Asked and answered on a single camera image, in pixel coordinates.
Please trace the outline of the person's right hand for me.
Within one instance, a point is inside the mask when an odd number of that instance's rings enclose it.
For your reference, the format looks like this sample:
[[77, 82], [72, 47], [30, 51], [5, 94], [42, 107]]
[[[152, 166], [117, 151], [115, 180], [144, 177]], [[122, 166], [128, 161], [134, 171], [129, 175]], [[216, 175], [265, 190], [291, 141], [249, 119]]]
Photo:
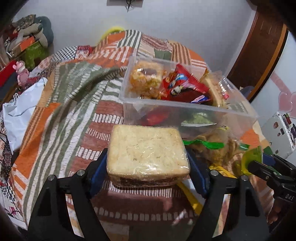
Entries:
[[273, 203], [273, 207], [267, 217], [267, 223], [270, 225], [274, 222], [277, 221], [278, 215], [281, 211], [282, 208], [282, 200], [281, 199], [276, 199]]

